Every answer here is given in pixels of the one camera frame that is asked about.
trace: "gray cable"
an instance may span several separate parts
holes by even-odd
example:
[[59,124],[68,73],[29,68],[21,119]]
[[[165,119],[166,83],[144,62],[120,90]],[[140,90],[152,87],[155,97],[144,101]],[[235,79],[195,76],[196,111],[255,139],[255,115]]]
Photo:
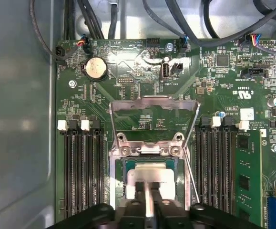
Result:
[[267,53],[276,54],[276,51],[270,50],[270,49],[268,49],[268,48],[264,48],[264,47],[261,46],[261,45],[256,45],[256,47],[257,47],[259,50],[265,51],[265,52],[267,52]]
[[251,26],[247,27],[246,29],[237,32],[233,35],[221,38],[221,39],[216,39],[215,41],[210,41],[210,42],[204,42],[199,40],[188,23],[186,22],[179,5],[177,4],[176,0],[165,0],[168,9],[170,10],[172,16],[174,17],[175,21],[177,24],[180,26],[180,28],[183,30],[183,32],[188,36],[188,38],[196,45],[200,47],[215,47],[215,46],[221,46],[222,44],[225,44],[227,42],[237,40],[240,37],[244,36],[245,34],[250,34],[253,31],[257,30],[264,24],[266,24],[270,19],[272,19],[274,16],[276,16],[276,8],[264,16],[262,19],[258,20],[256,23],[252,24]]
[[41,43],[43,49],[51,56],[53,56],[55,59],[60,60],[60,61],[64,61],[67,60],[69,57],[71,57],[76,50],[78,49],[78,46],[75,46],[73,49],[71,49],[68,53],[66,53],[66,55],[64,56],[59,56],[56,55],[55,53],[53,53],[50,48],[47,46],[46,42],[44,41],[41,32],[38,28],[38,24],[36,21],[36,17],[35,17],[35,0],[30,0],[30,16],[32,18],[32,24],[33,24],[33,29],[36,33],[36,36],[39,40],[39,42]]
[[154,11],[152,11],[152,9],[149,7],[149,5],[147,3],[147,0],[142,0],[142,2],[143,2],[143,6],[144,6],[145,11],[155,22],[162,25],[163,27],[165,27],[166,29],[168,29],[172,33],[176,34],[178,37],[185,38],[184,34],[179,32],[178,30],[174,29],[172,26],[170,26],[165,21],[163,21],[161,18],[159,18],[158,15],[155,14]]

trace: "blue slot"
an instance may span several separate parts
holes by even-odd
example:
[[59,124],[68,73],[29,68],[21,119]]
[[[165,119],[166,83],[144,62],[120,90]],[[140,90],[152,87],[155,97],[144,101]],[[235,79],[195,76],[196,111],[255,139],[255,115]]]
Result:
[[268,198],[268,229],[276,229],[276,198]]

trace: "chip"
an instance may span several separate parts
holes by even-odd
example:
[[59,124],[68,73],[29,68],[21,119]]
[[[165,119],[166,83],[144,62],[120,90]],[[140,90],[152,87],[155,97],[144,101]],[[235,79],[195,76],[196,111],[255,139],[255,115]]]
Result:
[[217,66],[228,67],[229,66],[229,56],[228,55],[217,55]]
[[239,217],[241,219],[244,219],[244,220],[247,220],[247,221],[250,221],[250,214],[242,209],[239,209]]
[[249,150],[249,137],[244,135],[237,136],[237,147]]
[[247,191],[249,191],[249,189],[250,189],[250,178],[245,177],[243,175],[240,175],[239,179],[238,179],[238,183],[239,183],[239,186],[241,188],[246,189]]
[[204,94],[204,88],[203,87],[197,87],[196,88],[196,94]]

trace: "cable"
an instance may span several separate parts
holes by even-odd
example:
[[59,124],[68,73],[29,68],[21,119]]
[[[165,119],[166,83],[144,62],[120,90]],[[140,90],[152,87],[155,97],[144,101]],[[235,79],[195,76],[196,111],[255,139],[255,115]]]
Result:
[[98,35],[99,39],[104,40],[105,38],[104,38],[103,32],[101,30],[101,26],[99,24],[99,21],[95,15],[90,3],[89,3],[89,0],[83,0],[83,2],[86,7],[86,10],[89,14],[89,17],[93,23],[96,34]]
[[74,0],[69,1],[69,39],[75,40]]
[[184,33],[189,37],[189,39],[191,39],[191,41],[194,44],[196,44],[200,47],[215,47],[215,46],[220,46],[227,42],[236,40],[236,39],[244,36],[245,34],[249,34],[249,33],[253,32],[254,30],[258,29],[259,27],[263,26],[265,23],[267,23],[270,19],[272,19],[276,15],[276,8],[275,8],[268,15],[266,15],[265,17],[263,17],[262,19],[260,19],[256,23],[254,23],[253,25],[247,27],[246,29],[244,29],[240,32],[237,32],[228,37],[217,39],[215,41],[203,42],[195,36],[194,32],[192,31],[190,26],[187,24],[177,2],[175,0],[165,0],[165,2],[167,4],[172,16],[176,20],[177,24],[180,26],[180,28],[184,31]]
[[152,9],[149,7],[147,0],[142,0],[143,2],[143,6],[145,11],[147,12],[147,14],[158,24],[162,25],[163,27],[165,27],[166,29],[168,29],[169,31],[171,31],[172,33],[176,34],[178,37],[182,37],[184,38],[185,35],[182,34],[181,32],[179,32],[178,30],[174,29],[172,26],[170,26],[169,24],[167,24],[165,21],[163,21],[161,18],[159,18],[157,16],[157,14],[154,13],[154,11],[152,11]]
[[69,37],[69,0],[65,0],[64,16],[63,16],[63,39],[67,40]]
[[53,53],[50,48],[47,46],[46,42],[43,40],[43,37],[41,35],[41,32],[39,31],[39,28],[38,28],[38,24],[37,24],[37,21],[36,21],[36,17],[35,17],[35,0],[30,0],[30,16],[32,18],[32,24],[33,24],[33,29],[36,33],[36,36],[39,40],[39,42],[41,43],[43,49],[48,53],[50,54],[51,56],[53,56],[55,59],[57,60],[67,60],[69,57],[71,57],[75,52],[76,50],[78,49],[78,46],[75,46],[73,47],[66,55],[64,56],[59,56],[59,55],[56,55],[55,53]]
[[204,0],[204,24],[212,38],[219,38],[219,36],[215,32],[215,30],[213,29],[211,20],[210,20],[209,11],[210,11],[210,3],[211,2],[212,2],[212,0]]
[[253,0],[253,3],[256,7],[256,9],[263,14],[264,16],[266,16],[267,14],[269,14],[270,12],[272,12],[272,9],[269,8],[264,2],[263,0]]
[[265,51],[265,52],[267,52],[267,53],[276,54],[276,51],[270,50],[270,49],[268,49],[268,48],[264,48],[263,46],[256,45],[256,47],[257,47],[259,50]]
[[115,37],[115,30],[117,27],[118,21],[118,5],[112,4],[111,5],[111,22],[108,31],[108,39],[114,39]]
[[95,32],[95,28],[93,26],[93,23],[92,23],[91,19],[89,18],[88,12],[87,12],[87,10],[85,8],[85,5],[84,5],[83,1],[82,0],[77,0],[77,3],[79,4],[79,7],[80,7],[80,9],[82,11],[82,15],[83,15],[83,17],[85,19],[85,23],[86,23],[86,25],[87,25],[87,27],[89,29],[89,33],[90,33],[91,37],[93,39],[98,39],[98,36],[97,36],[97,34]]

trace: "ram slot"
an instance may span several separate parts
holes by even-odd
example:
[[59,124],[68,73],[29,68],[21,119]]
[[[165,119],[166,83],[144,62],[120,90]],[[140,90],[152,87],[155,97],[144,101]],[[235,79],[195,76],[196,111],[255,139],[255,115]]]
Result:
[[213,204],[212,206],[215,208],[219,208],[220,206],[220,191],[219,191],[219,132],[217,130],[213,130],[211,133],[211,145],[212,145],[212,180],[213,180]]
[[64,135],[65,218],[71,216],[71,135]]
[[235,146],[236,146],[236,132],[231,132],[229,135],[230,145],[229,145],[229,211],[232,215],[235,215]]
[[222,132],[222,173],[223,173],[223,211],[229,213],[229,135],[228,129]]
[[208,187],[208,159],[207,159],[207,151],[208,151],[208,133],[202,132],[202,153],[201,153],[201,164],[202,164],[202,195],[203,195],[203,203],[208,203],[208,193],[207,193],[207,187]]
[[104,152],[103,152],[103,135],[96,133],[94,136],[93,153],[96,157],[95,175],[96,184],[96,204],[103,203],[103,188],[104,188]]
[[202,160],[201,160],[201,150],[202,150],[202,133],[196,131],[196,143],[195,143],[195,181],[196,181],[196,188],[197,194],[200,197],[200,201],[202,202]]
[[87,136],[87,156],[86,156],[86,164],[87,166],[87,180],[88,180],[88,188],[87,188],[87,199],[88,199],[88,206],[93,206],[93,142],[92,142],[92,135]]

